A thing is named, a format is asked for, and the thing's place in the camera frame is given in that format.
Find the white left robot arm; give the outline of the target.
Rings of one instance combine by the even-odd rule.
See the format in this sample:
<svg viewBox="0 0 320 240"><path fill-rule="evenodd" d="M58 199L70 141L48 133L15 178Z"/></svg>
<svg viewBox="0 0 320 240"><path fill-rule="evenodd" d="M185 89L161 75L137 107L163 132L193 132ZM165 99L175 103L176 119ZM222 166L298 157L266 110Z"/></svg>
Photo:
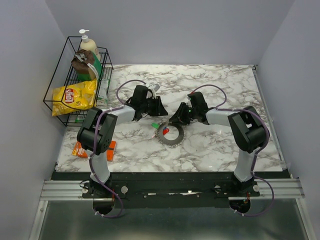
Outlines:
<svg viewBox="0 0 320 240"><path fill-rule="evenodd" d="M96 182L93 191L101 198L107 197L111 185L107 182L111 176L106 151L110 147L117 125L139 121L145 115L150 117L167 116L161 97L157 96L159 84L137 85L133 95L119 107L101 110L89 109L77 134L77 141L89 151L90 178Z"/></svg>

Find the key with green tag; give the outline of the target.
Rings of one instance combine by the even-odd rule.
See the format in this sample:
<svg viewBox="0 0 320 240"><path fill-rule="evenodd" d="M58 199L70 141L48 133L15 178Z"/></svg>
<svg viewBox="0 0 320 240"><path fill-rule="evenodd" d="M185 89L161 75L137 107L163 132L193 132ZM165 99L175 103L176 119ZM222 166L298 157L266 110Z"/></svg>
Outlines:
<svg viewBox="0 0 320 240"><path fill-rule="evenodd" d="M159 128L159 124L158 123L152 123L151 126L155 129L158 129Z"/></svg>

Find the key with red tag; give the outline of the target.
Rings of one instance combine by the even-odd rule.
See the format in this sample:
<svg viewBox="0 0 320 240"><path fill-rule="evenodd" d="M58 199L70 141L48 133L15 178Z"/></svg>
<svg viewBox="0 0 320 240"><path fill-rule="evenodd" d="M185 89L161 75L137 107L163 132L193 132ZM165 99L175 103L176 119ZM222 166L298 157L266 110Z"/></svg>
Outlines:
<svg viewBox="0 0 320 240"><path fill-rule="evenodd" d="M163 135L166 135L169 131L170 131L170 129L167 128L167 127L165 127L165 128L162 130L162 134L163 134Z"/></svg>

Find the metal numbered key ring disc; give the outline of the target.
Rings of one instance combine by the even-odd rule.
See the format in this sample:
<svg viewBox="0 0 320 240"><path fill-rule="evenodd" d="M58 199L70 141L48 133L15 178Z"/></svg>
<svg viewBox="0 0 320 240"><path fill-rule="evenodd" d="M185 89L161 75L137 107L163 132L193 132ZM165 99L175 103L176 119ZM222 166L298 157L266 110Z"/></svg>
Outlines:
<svg viewBox="0 0 320 240"><path fill-rule="evenodd" d="M169 129L169 132L163 135L165 127ZM159 124L159 128L155 130L155 137L161 144L175 148L183 142L185 133L180 125L164 122Z"/></svg>

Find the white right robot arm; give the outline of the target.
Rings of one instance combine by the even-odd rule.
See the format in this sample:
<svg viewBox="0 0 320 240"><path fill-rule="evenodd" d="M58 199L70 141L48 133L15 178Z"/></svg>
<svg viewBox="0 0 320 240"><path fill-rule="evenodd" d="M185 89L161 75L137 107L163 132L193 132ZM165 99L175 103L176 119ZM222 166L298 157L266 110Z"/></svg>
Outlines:
<svg viewBox="0 0 320 240"><path fill-rule="evenodd" d="M208 107L199 91L187 95L189 103L182 102L169 123L185 126L193 120L204 125L221 125L231 128L239 148L238 160L232 174L230 191L241 196L254 181L254 168L259 152L266 147L270 132L253 106L243 109Z"/></svg>

